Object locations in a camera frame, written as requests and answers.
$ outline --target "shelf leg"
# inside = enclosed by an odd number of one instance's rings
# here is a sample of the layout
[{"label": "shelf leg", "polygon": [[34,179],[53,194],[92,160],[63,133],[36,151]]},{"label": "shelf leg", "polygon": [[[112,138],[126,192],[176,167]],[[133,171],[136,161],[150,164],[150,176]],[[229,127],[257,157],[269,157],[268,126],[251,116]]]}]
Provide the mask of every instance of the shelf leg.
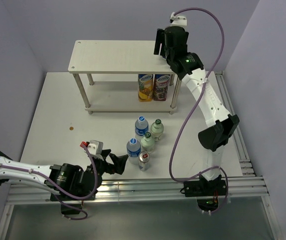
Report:
[{"label": "shelf leg", "polygon": [[88,77],[89,85],[90,86],[94,85],[93,76],[90,73],[88,73],[87,77]]},{"label": "shelf leg", "polygon": [[175,78],[175,74],[172,74],[172,75],[171,75],[171,78],[170,78],[170,80],[169,80],[169,85],[170,85],[170,86],[173,86],[173,85],[174,85],[174,78]]},{"label": "shelf leg", "polygon": [[172,99],[172,104],[171,104],[172,109],[176,108],[176,102],[177,102],[179,90],[181,89],[181,85],[182,85],[182,81],[180,79],[177,79],[176,85],[175,85],[175,90],[174,90],[174,95],[173,95],[173,99]]},{"label": "shelf leg", "polygon": [[79,77],[79,74],[73,73],[73,76],[74,76],[74,79],[75,79],[75,81],[76,81],[76,83],[77,83],[77,86],[78,86],[78,88],[79,88],[79,91],[81,92],[81,95],[82,95],[82,98],[83,98],[85,107],[88,109],[91,105],[89,104],[88,97],[87,97],[87,95],[86,95],[86,92],[85,92],[85,89],[84,89],[82,80],[81,80],[81,78]]}]

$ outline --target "cable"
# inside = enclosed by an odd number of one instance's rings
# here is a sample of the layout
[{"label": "cable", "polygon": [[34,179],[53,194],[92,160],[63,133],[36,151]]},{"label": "cable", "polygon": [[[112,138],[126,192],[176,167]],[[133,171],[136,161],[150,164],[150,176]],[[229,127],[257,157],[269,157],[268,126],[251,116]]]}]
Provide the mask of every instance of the cable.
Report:
[{"label": "cable", "polygon": [[[47,181],[49,181],[54,187],[56,187],[60,192],[64,193],[65,195],[73,198],[73,199],[76,199],[76,200],[86,200],[88,198],[90,198],[92,195],[95,194],[96,190],[97,190],[97,184],[98,184],[98,176],[97,176],[97,170],[96,170],[96,166],[95,166],[95,163],[94,163],[94,160],[91,156],[91,154],[89,153],[87,147],[84,145],[84,144],[81,144],[81,147],[85,150],[87,156],[89,157],[89,160],[91,161],[92,163],[92,166],[93,166],[93,171],[94,171],[94,178],[95,178],[95,184],[94,184],[94,188],[93,190],[91,191],[90,194],[88,194],[87,196],[75,196],[75,195],[72,195],[70,193],[68,193],[67,191],[65,191],[64,189],[62,189],[60,186],[58,186],[53,180],[51,180],[48,176],[44,175],[43,173],[39,172],[39,171],[35,171],[33,169],[24,169],[24,168],[20,168],[20,167],[15,167],[15,166],[7,166],[7,165],[2,165],[1,167],[2,168],[5,168],[5,169],[12,169],[12,170],[17,170],[17,171],[22,171],[22,172],[26,172],[26,173],[29,173],[30,170],[31,170],[31,173],[33,174],[37,174],[43,178],[45,178]],[[65,205],[66,207],[69,207],[71,209],[76,209],[78,211],[81,211],[83,212],[86,217],[88,216],[88,214],[82,210],[82,209],[79,209],[77,207],[73,207],[73,206],[70,206],[64,202],[62,202],[59,198],[56,197],[56,199],[63,205]],[[81,218],[71,218],[71,217],[68,217],[68,216],[65,216],[66,218],[68,219],[71,219],[71,220],[82,220],[82,219],[85,219],[83,217]]]},{"label": "cable", "polygon": [[[206,74],[206,76],[205,76],[205,79],[207,79],[208,76],[212,73],[213,69],[215,68],[216,64],[218,63],[218,61],[219,61],[219,59],[220,59],[220,57],[221,57],[221,55],[222,55],[222,52],[223,52],[223,49],[224,49],[224,42],[225,42],[224,30],[223,30],[222,24],[219,22],[219,20],[217,19],[217,17],[216,17],[214,14],[212,14],[210,11],[208,11],[208,10],[206,10],[206,9],[203,9],[203,8],[199,8],[199,7],[185,8],[185,9],[179,10],[179,11],[177,11],[176,13],[174,13],[174,16],[175,16],[175,15],[178,15],[178,14],[180,14],[180,13],[186,12],[186,11],[191,11],[191,10],[205,12],[205,13],[207,13],[208,15],[210,15],[210,16],[216,21],[216,23],[218,24],[218,27],[219,27],[220,32],[221,32],[221,38],[222,38],[222,40],[221,40],[221,47],[220,47],[218,56],[217,56],[217,58],[216,58],[214,64],[212,65],[212,67],[209,69],[209,71],[207,72],[207,74]],[[212,169],[216,169],[216,168],[220,169],[220,170],[224,173],[225,179],[226,179],[226,194],[225,194],[225,198],[224,198],[224,200],[223,200],[223,203],[220,204],[220,206],[219,206],[215,211],[212,211],[212,212],[211,212],[211,213],[214,213],[214,212],[218,211],[218,210],[221,208],[221,206],[223,206],[223,205],[226,203],[227,196],[228,196],[228,179],[227,179],[227,174],[226,174],[226,172],[225,172],[220,166],[212,166],[212,167],[207,168],[207,169],[205,169],[205,170],[203,170],[203,171],[200,171],[198,174],[196,174],[196,175],[194,175],[194,176],[192,176],[192,177],[184,178],[184,179],[181,179],[181,180],[180,180],[180,179],[176,179],[176,178],[174,177],[174,175],[173,175],[173,172],[172,172],[172,163],[173,163],[173,158],[174,158],[174,154],[175,154],[175,150],[176,150],[178,141],[179,141],[179,139],[180,139],[180,137],[181,137],[181,135],[182,135],[182,133],[183,133],[183,130],[184,130],[184,128],[185,128],[185,126],[186,126],[188,120],[190,119],[190,117],[191,117],[192,114],[194,113],[195,109],[196,109],[197,106],[199,105],[199,102],[201,101],[201,99],[202,99],[202,97],[203,97],[203,95],[204,95],[205,86],[206,86],[206,82],[205,82],[205,83],[203,84],[203,86],[202,86],[202,90],[201,90],[201,93],[200,93],[200,95],[199,95],[198,100],[196,101],[196,103],[195,103],[195,105],[193,106],[193,108],[192,108],[192,110],[190,111],[190,113],[187,115],[187,117],[186,117],[184,123],[182,124],[181,129],[180,129],[179,132],[178,132],[177,138],[176,138],[175,143],[174,143],[174,146],[173,146],[172,154],[171,154],[171,157],[170,157],[170,160],[169,160],[169,174],[170,174],[171,178],[172,178],[174,181],[179,182],[179,183],[180,183],[180,182],[183,183],[183,182],[192,180],[192,179],[194,179],[194,178],[200,176],[201,174],[203,174],[203,173],[205,173],[205,172],[208,172],[208,171],[210,171],[210,170],[212,170]]]}]

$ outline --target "bottle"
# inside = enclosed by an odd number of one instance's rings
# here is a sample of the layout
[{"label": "bottle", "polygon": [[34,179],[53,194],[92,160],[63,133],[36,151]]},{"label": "bottle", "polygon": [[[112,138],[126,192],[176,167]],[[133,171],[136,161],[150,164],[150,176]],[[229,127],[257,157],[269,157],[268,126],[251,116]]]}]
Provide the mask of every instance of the bottle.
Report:
[{"label": "bottle", "polygon": [[161,119],[156,119],[156,121],[151,126],[151,134],[155,141],[160,140],[160,137],[163,135],[164,125],[162,124]]},{"label": "bottle", "polygon": [[145,117],[140,116],[135,122],[135,133],[138,140],[140,140],[145,133],[148,132],[148,121]]},{"label": "bottle", "polygon": [[153,100],[153,74],[138,74],[138,100],[140,102]]},{"label": "bottle", "polygon": [[152,152],[155,146],[155,140],[152,138],[150,132],[145,133],[145,136],[141,139],[141,146],[147,152]]},{"label": "bottle", "polygon": [[165,101],[167,98],[167,91],[171,75],[168,74],[155,74],[153,99],[154,101]]},{"label": "bottle", "polygon": [[132,138],[128,141],[127,145],[128,161],[134,165],[138,165],[138,156],[141,153],[141,144],[136,138]]}]

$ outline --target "can lid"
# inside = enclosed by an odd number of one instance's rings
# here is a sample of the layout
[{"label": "can lid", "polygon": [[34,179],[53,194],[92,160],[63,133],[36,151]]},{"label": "can lid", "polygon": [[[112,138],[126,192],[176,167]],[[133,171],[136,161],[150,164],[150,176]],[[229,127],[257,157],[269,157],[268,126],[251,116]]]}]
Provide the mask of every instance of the can lid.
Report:
[{"label": "can lid", "polygon": [[142,151],[140,154],[139,154],[139,161],[142,162],[142,163],[147,163],[149,161],[149,153],[148,152],[144,152]]},{"label": "can lid", "polygon": [[145,133],[146,138],[150,138],[151,136],[152,136],[152,134],[149,131],[147,133]]},{"label": "can lid", "polygon": [[145,117],[144,116],[140,116],[139,118],[138,118],[138,122],[141,124],[142,122],[144,122],[145,121]]},{"label": "can lid", "polygon": [[135,145],[136,143],[137,143],[136,138],[131,138],[131,139],[129,140],[129,144],[130,144],[130,145]]}]

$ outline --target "silver can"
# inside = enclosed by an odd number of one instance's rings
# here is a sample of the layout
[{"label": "silver can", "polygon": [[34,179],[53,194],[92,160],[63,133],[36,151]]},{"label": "silver can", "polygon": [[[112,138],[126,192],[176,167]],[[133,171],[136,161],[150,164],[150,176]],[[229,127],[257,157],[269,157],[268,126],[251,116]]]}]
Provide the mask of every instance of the silver can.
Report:
[{"label": "silver can", "polygon": [[138,156],[138,167],[141,171],[146,171],[149,167],[149,153],[142,151]]}]

